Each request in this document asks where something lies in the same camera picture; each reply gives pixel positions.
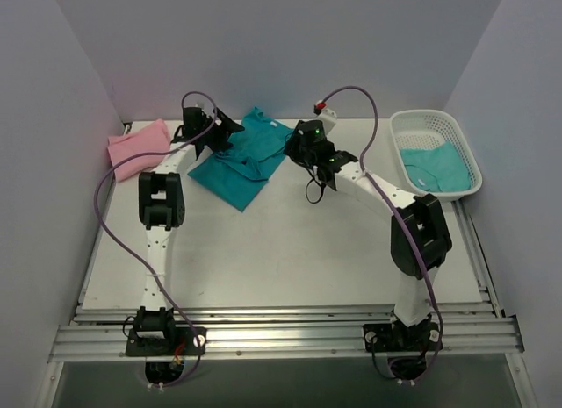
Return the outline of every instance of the folded pink cloth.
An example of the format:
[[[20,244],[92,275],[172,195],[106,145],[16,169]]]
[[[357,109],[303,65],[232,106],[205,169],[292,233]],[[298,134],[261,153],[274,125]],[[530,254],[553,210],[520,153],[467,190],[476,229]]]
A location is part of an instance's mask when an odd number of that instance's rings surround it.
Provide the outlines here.
[[[126,134],[125,136],[110,136],[107,150],[112,165],[115,166],[125,158],[143,152],[167,152],[169,151],[169,142],[170,136],[166,123],[163,120],[156,120],[137,133]],[[135,158],[115,170],[115,179],[118,183],[122,182],[145,168],[157,166],[163,159],[163,156]]]

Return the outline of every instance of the teal cloth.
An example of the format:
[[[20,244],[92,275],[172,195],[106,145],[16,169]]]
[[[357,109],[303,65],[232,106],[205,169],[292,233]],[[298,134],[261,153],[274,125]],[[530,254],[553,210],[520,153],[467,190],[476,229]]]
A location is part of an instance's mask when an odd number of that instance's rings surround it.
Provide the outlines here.
[[[468,169],[449,141],[430,151],[401,149],[400,154],[410,181],[422,190],[454,193],[471,188]]]
[[[254,107],[242,120],[245,130],[230,136],[233,147],[210,155],[188,174],[238,211],[244,211],[275,172],[292,132]]]

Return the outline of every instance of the table top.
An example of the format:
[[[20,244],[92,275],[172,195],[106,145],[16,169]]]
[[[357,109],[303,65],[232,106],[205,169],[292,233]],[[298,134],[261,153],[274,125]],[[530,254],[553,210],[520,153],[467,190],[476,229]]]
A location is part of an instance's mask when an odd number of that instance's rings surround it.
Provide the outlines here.
[[[279,120],[290,127],[297,120]],[[167,121],[174,132],[180,121]],[[133,123],[133,132],[148,122]],[[330,133],[337,149],[359,155],[373,121],[341,119]],[[205,150],[199,162],[208,156]],[[389,134],[380,121],[365,157],[375,173],[407,190]],[[171,295],[184,308],[265,308],[394,304],[400,273],[390,256],[389,223],[353,197],[330,189],[319,204],[305,199],[308,174],[288,158],[245,212],[238,212],[181,174],[186,208],[171,259]],[[138,219],[137,176],[115,185],[108,226],[146,254]],[[451,204],[443,211],[452,250],[439,269],[441,303],[481,302],[470,257]],[[145,269],[102,233],[92,255],[83,299],[87,310],[136,310]]]

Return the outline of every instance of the white laundry basket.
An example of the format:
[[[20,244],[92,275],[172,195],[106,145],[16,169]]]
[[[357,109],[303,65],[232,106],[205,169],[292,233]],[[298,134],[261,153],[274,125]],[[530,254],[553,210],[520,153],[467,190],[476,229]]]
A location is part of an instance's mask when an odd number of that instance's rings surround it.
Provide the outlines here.
[[[394,149],[408,185],[414,193],[425,194],[424,190],[416,187],[409,179],[400,154],[401,149],[426,149],[439,147],[448,140],[457,149],[458,154],[466,165],[471,177],[471,188],[455,193],[431,192],[441,202],[452,202],[463,196],[471,195],[482,186],[482,174],[474,160],[471,149],[466,143],[465,136],[457,121],[443,111],[436,110],[408,110],[400,111],[390,118],[390,130]]]

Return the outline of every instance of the purple cable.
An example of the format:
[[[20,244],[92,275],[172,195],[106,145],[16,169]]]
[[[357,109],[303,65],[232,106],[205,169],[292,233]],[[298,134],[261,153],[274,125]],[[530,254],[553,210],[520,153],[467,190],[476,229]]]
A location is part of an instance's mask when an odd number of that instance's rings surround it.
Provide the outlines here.
[[[439,353],[439,347],[441,346],[442,341],[443,341],[443,316],[441,315],[441,312],[439,311],[439,308],[437,306],[436,294],[433,291],[433,286],[431,285],[431,280],[429,279],[428,269],[425,266],[425,262],[423,261],[423,257],[422,257],[422,254],[420,253],[420,249],[415,244],[414,237],[412,236],[412,234],[407,229],[407,226],[406,226],[406,223],[404,222],[404,219],[401,217],[398,210],[393,205],[393,202],[388,197],[388,195],[380,188],[380,186],[377,184],[377,181],[373,178],[373,176],[371,174],[369,174],[369,172],[365,169],[364,157],[365,157],[365,154],[367,153],[367,151],[369,150],[369,148],[371,147],[372,143],[375,141],[375,136],[377,135],[377,130],[378,130],[378,110],[377,110],[377,105],[375,104],[374,99],[372,98],[371,94],[369,92],[367,92],[365,89],[363,89],[359,86],[349,85],[349,86],[343,86],[341,88],[338,88],[338,89],[334,90],[333,92],[330,92],[329,94],[326,95],[326,97],[322,100],[322,102],[326,103],[329,100],[329,98],[333,97],[335,94],[337,94],[339,92],[342,92],[344,90],[349,90],[349,89],[358,90],[359,92],[363,93],[367,97],[367,99],[369,99],[369,101],[371,102],[372,110],[373,110],[374,115],[375,115],[375,125],[374,125],[373,130],[372,130],[371,138],[369,139],[369,142],[367,143],[367,146],[364,148],[364,150],[359,155],[359,166],[361,167],[361,170],[364,172],[367,179],[369,179],[369,182],[372,184],[372,187],[375,188],[375,190],[379,193],[379,195],[383,198],[385,203],[388,205],[388,207],[390,208],[394,217],[396,218],[396,221],[400,225],[400,228],[402,229],[402,232],[404,233],[404,235],[406,235],[407,242],[409,243],[410,247],[412,248],[412,251],[414,252],[415,259],[417,260],[418,265],[420,266],[420,271],[421,271],[421,275],[423,276],[423,280],[425,281],[425,284],[428,287],[429,301],[431,302],[431,306],[436,311],[437,318],[439,319],[439,337],[438,337],[438,340],[437,340],[436,350],[434,351],[433,356],[431,357],[431,360],[429,361],[428,367],[419,376],[417,376],[414,379],[414,382],[417,382],[426,374],[426,372],[431,368],[431,366],[433,366],[433,363],[437,359],[437,354]],[[389,368],[391,369],[391,371],[392,371],[392,365],[397,360],[393,360],[389,363]]]
[[[107,226],[107,224],[104,221],[104,217],[103,217],[101,211],[99,210],[99,202],[98,202],[99,192],[102,188],[102,185],[105,183],[105,180],[107,180],[117,168],[121,167],[124,164],[127,164],[129,161],[135,160],[135,159],[140,158],[142,156],[167,156],[167,155],[175,154],[180,149],[183,149],[183,148],[187,147],[188,145],[193,143],[195,140],[201,138],[202,136],[204,136],[205,134],[207,134],[208,132],[211,131],[211,129],[215,126],[215,122],[217,121],[217,113],[218,113],[217,112],[217,104],[206,93],[198,92],[198,91],[193,90],[193,91],[185,94],[184,97],[182,98],[182,108],[184,107],[185,98],[188,97],[188,96],[191,96],[191,95],[200,95],[202,97],[207,98],[211,102],[211,104],[213,105],[213,120],[211,121],[211,124],[203,132],[201,132],[197,136],[189,139],[188,141],[183,143],[182,146],[177,147],[176,149],[172,149],[172,150],[167,151],[167,152],[143,152],[143,153],[140,153],[140,154],[131,155],[131,156],[125,158],[123,161],[120,161],[117,164],[115,164],[113,167],[111,167],[107,171],[107,173],[105,173],[105,175],[102,177],[100,182],[97,184],[96,191],[94,191],[94,212],[96,213],[97,221],[99,222],[100,226],[104,229],[104,231],[107,233],[107,235],[109,235],[112,238],[113,241],[115,241],[121,248],[123,248],[127,253],[129,253],[132,257],[134,257],[137,261],[142,263],[142,265],[144,265],[144,267],[146,269],[148,269],[150,274],[152,274],[152,277],[156,281],[156,285],[158,285],[158,288],[160,289],[160,291],[162,292],[162,294],[164,295],[166,300],[168,300],[170,305],[178,312],[178,314],[182,317],[182,319],[185,320],[185,323],[188,325],[188,327],[191,329],[191,332],[195,336],[195,341],[197,342],[197,346],[201,347],[201,342],[199,341],[197,329],[195,329],[195,326],[190,321],[190,319],[187,317],[187,315],[184,313],[184,311],[179,307],[179,305],[177,305],[177,303],[174,301],[174,299],[171,297],[171,295],[168,293],[168,291],[166,291],[166,289],[164,288],[164,285],[162,284],[162,281],[160,281],[160,278],[158,277],[158,274],[156,274],[156,271],[154,270],[154,268],[152,268],[152,266],[150,266],[150,264],[147,261],[145,261],[139,254],[137,254],[134,250],[132,250],[119,237],[117,237],[112,232],[112,230],[109,229],[109,227]],[[193,372],[195,372],[195,370],[197,369],[200,362],[201,362],[201,355],[198,355],[197,360],[195,361],[195,364],[191,367],[191,369],[189,369],[187,372],[184,369],[183,372],[182,372],[182,375],[180,375],[180,377],[178,377],[174,382],[167,383],[163,386],[171,386],[171,385],[174,385],[174,384],[178,384],[179,382],[183,381],[187,377],[191,376],[193,374]]]

